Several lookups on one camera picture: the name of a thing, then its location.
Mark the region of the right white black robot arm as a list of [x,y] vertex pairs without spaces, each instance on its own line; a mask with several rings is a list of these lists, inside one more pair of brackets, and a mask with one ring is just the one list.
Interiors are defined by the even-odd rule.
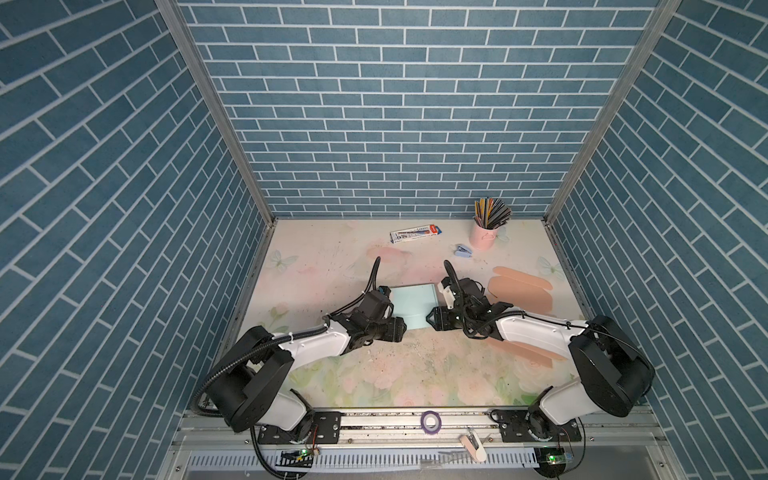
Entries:
[[460,330],[473,340],[509,342],[566,362],[573,378],[548,386],[528,407],[529,435],[548,441],[583,415],[605,412],[626,417],[647,394],[655,368],[611,318],[569,321],[535,315],[499,301],[491,303],[481,285],[446,276],[436,285],[444,304],[426,317],[436,331]]

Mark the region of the light blue paper box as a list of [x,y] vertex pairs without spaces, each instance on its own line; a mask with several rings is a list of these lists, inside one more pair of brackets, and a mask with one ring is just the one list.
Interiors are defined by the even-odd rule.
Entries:
[[399,286],[391,289],[393,314],[404,320],[408,332],[430,328],[428,314],[440,305],[434,284]]

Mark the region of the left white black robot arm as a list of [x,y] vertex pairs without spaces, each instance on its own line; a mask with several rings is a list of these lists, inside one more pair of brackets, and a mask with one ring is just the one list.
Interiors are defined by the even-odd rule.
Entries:
[[407,330],[394,315],[391,290],[375,287],[351,305],[323,318],[317,327],[275,335],[261,326],[249,329],[221,357],[195,392],[214,405],[195,407],[200,416],[219,416],[236,433],[274,427],[290,442],[314,429],[314,410],[297,392],[284,393],[293,371],[331,357],[341,357],[375,341],[398,343]]

